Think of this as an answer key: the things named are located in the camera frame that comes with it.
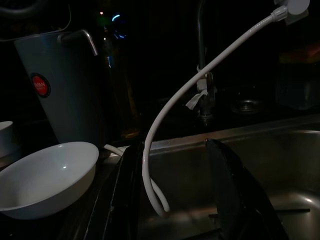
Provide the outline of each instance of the stainless steel sink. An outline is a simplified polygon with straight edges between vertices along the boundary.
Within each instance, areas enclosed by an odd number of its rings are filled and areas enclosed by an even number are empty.
[[[291,240],[320,239],[320,115],[263,123],[155,142],[150,174],[171,207],[168,218],[152,209],[141,189],[138,238],[182,240],[214,230],[218,221],[204,140],[230,146],[260,182]]]

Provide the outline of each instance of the red label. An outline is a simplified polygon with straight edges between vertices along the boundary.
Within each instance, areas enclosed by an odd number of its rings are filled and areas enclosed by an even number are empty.
[[[32,77],[32,83],[34,85],[34,88],[36,92],[41,97],[46,97],[49,94],[49,86],[47,84],[47,81],[42,79],[40,76],[33,76]]]

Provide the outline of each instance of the sink basin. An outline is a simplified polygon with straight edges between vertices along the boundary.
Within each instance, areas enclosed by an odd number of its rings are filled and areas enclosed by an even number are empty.
[[[262,185],[291,240],[320,239],[320,115],[154,142],[150,175],[171,212],[157,216],[141,189],[138,239],[183,240],[220,227],[206,138],[227,144]]]

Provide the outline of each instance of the white bowl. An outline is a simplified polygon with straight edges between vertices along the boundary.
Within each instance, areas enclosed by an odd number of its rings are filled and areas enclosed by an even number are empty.
[[[0,212],[38,219],[68,207],[88,189],[99,151],[68,142],[32,153],[0,171]]]

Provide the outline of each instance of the bottle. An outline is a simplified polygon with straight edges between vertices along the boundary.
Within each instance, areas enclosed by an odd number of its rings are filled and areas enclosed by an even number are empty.
[[[120,136],[123,139],[131,139],[139,135],[140,123],[128,74],[127,35],[121,34],[115,24],[115,21],[119,22],[120,19],[119,14],[108,17],[100,12],[98,24],[103,27],[102,54],[119,119]]]

